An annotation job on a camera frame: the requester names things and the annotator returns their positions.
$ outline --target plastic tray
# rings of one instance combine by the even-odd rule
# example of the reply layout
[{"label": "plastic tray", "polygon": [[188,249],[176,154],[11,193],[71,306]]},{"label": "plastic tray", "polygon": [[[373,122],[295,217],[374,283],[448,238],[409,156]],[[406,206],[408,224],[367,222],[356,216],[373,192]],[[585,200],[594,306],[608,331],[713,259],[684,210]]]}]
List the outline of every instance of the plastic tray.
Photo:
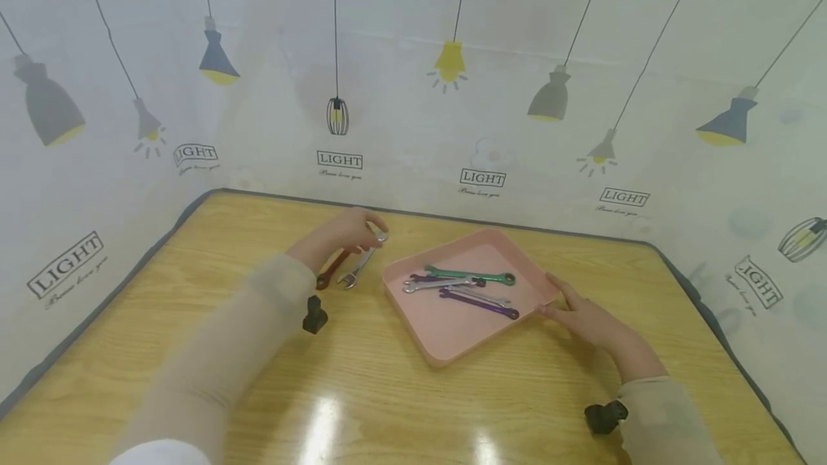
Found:
[{"label": "plastic tray", "polygon": [[[425,275],[425,265],[440,269],[477,271],[499,274],[510,271],[516,276],[515,285],[506,286],[489,281],[485,292],[505,296],[520,313],[518,319],[469,306],[461,301],[440,298],[439,289],[424,289],[414,293],[402,291],[402,283],[412,273]],[[548,304],[556,296],[556,289],[548,283],[543,270],[512,243],[505,233],[485,229],[460,240],[388,265],[383,273],[385,288],[393,305],[408,325],[426,360],[435,367],[443,367],[470,350],[493,338],[534,313],[538,304]]]}]

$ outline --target person's right hand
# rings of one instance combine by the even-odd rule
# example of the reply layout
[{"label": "person's right hand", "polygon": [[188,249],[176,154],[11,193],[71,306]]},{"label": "person's right hand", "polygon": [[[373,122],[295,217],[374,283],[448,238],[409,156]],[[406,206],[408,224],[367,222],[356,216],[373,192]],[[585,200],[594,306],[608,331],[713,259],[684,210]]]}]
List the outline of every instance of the person's right hand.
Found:
[{"label": "person's right hand", "polygon": [[560,290],[568,304],[568,311],[552,305],[537,306],[537,312],[546,318],[555,320],[580,339],[593,344],[598,349],[607,351],[621,344],[627,335],[634,334],[628,325],[615,318],[606,309],[578,295],[571,284],[565,280],[548,271],[546,271],[546,278],[551,285]]}]

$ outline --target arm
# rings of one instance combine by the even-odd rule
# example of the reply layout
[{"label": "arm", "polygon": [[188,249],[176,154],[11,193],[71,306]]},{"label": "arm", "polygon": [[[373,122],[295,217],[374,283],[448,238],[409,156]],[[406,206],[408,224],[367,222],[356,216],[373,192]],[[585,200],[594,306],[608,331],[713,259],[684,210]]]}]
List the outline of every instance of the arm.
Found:
[{"label": "arm", "polygon": [[[168,449],[142,454],[140,459],[157,464],[205,460],[221,464],[229,412],[284,341],[301,327],[307,300],[314,294],[315,273],[338,248],[359,253],[359,248],[381,246],[367,221],[387,230],[376,214],[349,209],[258,268],[178,355],[164,363],[116,452],[175,440],[188,445],[188,452],[195,448],[201,459],[169,461]],[[113,463],[136,463],[125,456]]]},{"label": "arm", "polygon": [[635,330],[550,273],[569,309],[538,311],[609,352],[620,373],[618,399],[629,417],[620,422],[624,449],[635,465],[723,464],[701,415],[686,391],[669,377],[652,347]]}]

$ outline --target printed backdrop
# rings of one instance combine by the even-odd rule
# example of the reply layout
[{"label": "printed backdrop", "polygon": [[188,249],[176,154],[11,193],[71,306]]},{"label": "printed backdrop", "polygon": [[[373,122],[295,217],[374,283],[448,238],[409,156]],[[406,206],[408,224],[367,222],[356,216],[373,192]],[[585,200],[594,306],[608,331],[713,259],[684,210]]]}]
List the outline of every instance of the printed backdrop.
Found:
[{"label": "printed backdrop", "polygon": [[2,406],[230,187],[652,243],[823,463],[822,1],[0,0]]}]

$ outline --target beige sleeve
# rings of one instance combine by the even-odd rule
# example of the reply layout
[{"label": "beige sleeve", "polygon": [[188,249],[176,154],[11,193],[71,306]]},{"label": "beige sleeve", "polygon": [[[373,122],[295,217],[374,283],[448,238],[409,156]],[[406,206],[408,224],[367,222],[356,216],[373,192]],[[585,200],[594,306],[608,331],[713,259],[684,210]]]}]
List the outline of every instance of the beige sleeve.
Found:
[{"label": "beige sleeve", "polygon": [[622,385],[618,399],[629,410],[620,432],[634,465],[723,465],[679,383],[669,377],[632,380]]},{"label": "beige sleeve", "polygon": [[299,330],[315,284],[312,271],[288,255],[263,264],[164,363],[116,455],[170,438],[195,445],[211,464],[221,464],[229,412]]}]

